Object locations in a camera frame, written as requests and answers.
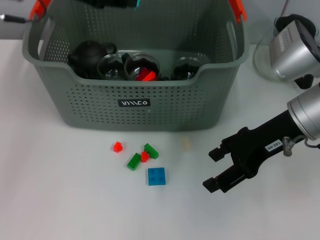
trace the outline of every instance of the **perforated basket wall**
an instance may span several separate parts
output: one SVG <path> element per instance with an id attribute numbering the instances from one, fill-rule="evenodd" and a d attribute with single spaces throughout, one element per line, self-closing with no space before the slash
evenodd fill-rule
<path id="1" fill-rule="evenodd" d="M 101 10 L 73 0 L 53 0 L 43 21 L 27 28 L 23 55 L 72 126 L 197 130 L 218 120 L 239 65 L 248 56 L 245 31 L 244 23 L 236 24 L 228 0 L 142 0 L 136 10 Z M 168 77 L 180 57 L 191 55 L 207 64 L 184 81 L 83 79 L 66 63 L 68 54 L 86 40 L 113 42 L 123 52 L 152 54 Z"/>

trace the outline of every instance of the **blue toy block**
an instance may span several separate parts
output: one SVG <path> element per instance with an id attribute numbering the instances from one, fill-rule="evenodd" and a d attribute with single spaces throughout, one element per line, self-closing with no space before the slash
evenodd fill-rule
<path id="1" fill-rule="evenodd" d="M 165 168 L 148 168 L 148 184 L 149 186 L 166 185 Z"/>

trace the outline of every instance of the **white tabletop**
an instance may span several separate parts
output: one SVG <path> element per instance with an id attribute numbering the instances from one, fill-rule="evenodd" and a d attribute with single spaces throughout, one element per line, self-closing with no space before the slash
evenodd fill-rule
<path id="1" fill-rule="evenodd" d="M 256 177 L 227 193 L 202 186 L 232 165 L 229 155 L 216 163 L 209 151 L 285 111 L 300 90 L 261 79 L 248 59 L 212 129 L 77 129 L 63 122 L 21 46 L 0 41 L 1 240 L 319 238 L 318 149 L 298 144 L 292 157 L 268 159 Z M 123 152 L 111 151 L 115 141 L 124 143 Z M 145 143 L 160 157 L 129 170 L 126 163 Z M 147 185 L 151 167 L 165 167 L 167 185 Z"/>

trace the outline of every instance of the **black cable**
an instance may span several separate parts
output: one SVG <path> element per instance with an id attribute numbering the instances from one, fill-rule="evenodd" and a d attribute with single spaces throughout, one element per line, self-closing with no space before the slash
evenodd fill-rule
<path id="1" fill-rule="evenodd" d="M 318 144 L 318 145 L 310 145 L 310 144 L 308 143 L 308 138 L 307 138 L 306 136 L 304 136 L 304 135 L 300 135 L 300 136 L 295 137 L 295 138 L 292 140 L 292 142 L 293 142 L 294 144 L 296 144 L 297 141 L 300 140 L 300 139 L 304 139 L 304 145 L 306 145 L 308 148 L 320 149 L 320 144 Z"/>
<path id="2" fill-rule="evenodd" d="M 7 23 L 17 23 L 17 24 L 40 22 L 44 18 L 44 16 L 47 14 L 47 6 L 43 0 L 37 0 L 37 1 L 41 4 L 43 8 L 43 14 L 38 19 L 32 20 L 32 19 L 26 19 L 24 17 L 13 16 L 8 14 L 0 15 L 0 19 Z"/>

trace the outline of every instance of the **black teapot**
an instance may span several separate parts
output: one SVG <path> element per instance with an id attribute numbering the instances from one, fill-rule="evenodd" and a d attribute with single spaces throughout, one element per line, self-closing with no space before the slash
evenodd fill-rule
<path id="1" fill-rule="evenodd" d="M 73 69 L 85 71 L 88 76 L 95 75 L 99 60 L 116 52 L 117 47 L 111 42 L 84 41 L 68 56 L 68 64 Z"/>

